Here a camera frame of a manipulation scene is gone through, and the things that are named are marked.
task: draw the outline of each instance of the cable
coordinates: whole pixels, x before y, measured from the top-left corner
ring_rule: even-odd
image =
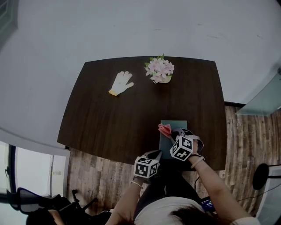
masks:
[[[194,182],[194,190],[196,191],[196,182],[197,182],[197,180],[199,179],[200,177],[198,177],[197,179],[196,179],[196,181]]]
[[[269,189],[269,190],[266,191],[266,192],[269,192],[269,191],[271,191],[271,190],[273,190],[273,189],[279,187],[280,185],[281,185],[281,184],[278,184],[276,187],[274,187],[274,188],[272,188],[272,189]],[[255,197],[248,197],[248,198],[244,198],[244,199],[238,200],[238,202],[243,201],[243,200],[245,200],[245,199],[254,199],[254,198],[256,198],[256,197],[259,197],[259,196],[263,195],[264,193],[261,193],[261,194],[255,196]]]

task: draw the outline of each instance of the dark wooden table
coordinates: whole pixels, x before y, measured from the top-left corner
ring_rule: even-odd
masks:
[[[134,164],[137,156],[159,148],[160,120],[187,120],[204,142],[203,156],[214,170],[224,170],[226,117],[215,62],[165,57],[175,65],[172,80],[154,84],[146,76],[149,57],[87,62],[69,98],[58,142],[80,151]],[[118,96],[109,90],[120,71],[134,86]]]

